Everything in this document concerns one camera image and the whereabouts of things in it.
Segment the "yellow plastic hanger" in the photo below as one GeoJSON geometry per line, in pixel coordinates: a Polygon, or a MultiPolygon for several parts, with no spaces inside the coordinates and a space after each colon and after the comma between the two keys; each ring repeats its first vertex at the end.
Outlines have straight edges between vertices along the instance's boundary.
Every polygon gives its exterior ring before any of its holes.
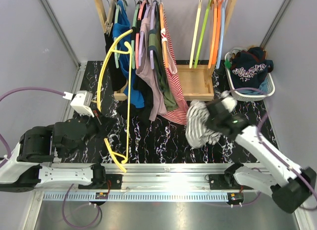
{"type": "Polygon", "coordinates": [[[130,128],[130,106],[131,106],[131,81],[132,81],[132,46],[128,41],[124,42],[124,45],[127,48],[127,51],[121,51],[115,49],[115,46],[126,36],[130,35],[133,32],[132,29],[124,32],[121,34],[119,37],[115,39],[115,41],[112,43],[109,52],[106,54],[105,59],[103,61],[103,65],[100,71],[99,79],[98,79],[98,86],[97,86],[97,109],[101,112],[102,110],[102,102],[101,102],[101,88],[102,88],[102,82],[103,82],[103,77],[104,73],[106,71],[106,66],[108,64],[108,61],[110,59],[110,56],[115,52],[119,54],[128,54],[129,55],[129,74],[128,74],[128,101],[127,101],[127,122],[126,122],[126,153],[125,155],[114,152],[109,144],[109,141],[107,138],[104,138],[104,143],[106,145],[106,148],[112,157],[114,163],[116,166],[123,172],[126,173],[127,170],[124,167],[124,164],[128,162],[129,158],[129,138],[130,138],[130,133],[129,133],[129,128],[130,128]]]}

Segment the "black white striped tank top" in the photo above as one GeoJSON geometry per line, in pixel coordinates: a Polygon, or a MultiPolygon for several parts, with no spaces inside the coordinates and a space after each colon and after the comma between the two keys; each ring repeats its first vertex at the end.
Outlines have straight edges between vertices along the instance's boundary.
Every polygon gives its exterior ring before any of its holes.
{"type": "Polygon", "coordinates": [[[215,145],[221,133],[215,132],[205,125],[208,120],[209,111],[204,102],[193,100],[187,111],[187,127],[185,136],[192,148],[201,148],[206,144],[215,145]]]}

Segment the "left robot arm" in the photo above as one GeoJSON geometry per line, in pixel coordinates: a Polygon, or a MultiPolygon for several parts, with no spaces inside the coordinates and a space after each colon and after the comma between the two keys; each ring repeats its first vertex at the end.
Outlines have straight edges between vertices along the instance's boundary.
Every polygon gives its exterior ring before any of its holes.
{"type": "Polygon", "coordinates": [[[28,192],[71,184],[80,189],[102,189],[109,181],[101,164],[87,168],[52,168],[45,164],[83,151],[92,139],[105,138],[115,123],[116,119],[95,112],[26,131],[10,156],[0,160],[0,190],[28,192]]]}

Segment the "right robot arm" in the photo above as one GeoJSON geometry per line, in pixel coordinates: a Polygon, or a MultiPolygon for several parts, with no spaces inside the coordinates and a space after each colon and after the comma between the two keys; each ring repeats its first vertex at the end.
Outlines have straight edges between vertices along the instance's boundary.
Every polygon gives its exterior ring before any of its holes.
{"type": "Polygon", "coordinates": [[[230,95],[206,104],[208,129],[220,132],[248,150],[268,170],[268,174],[254,171],[238,163],[227,169],[225,185],[236,189],[248,186],[270,196],[275,204],[286,213],[294,213],[311,196],[316,196],[316,172],[302,168],[287,158],[251,125],[242,114],[231,114],[236,99],[230,95]]]}

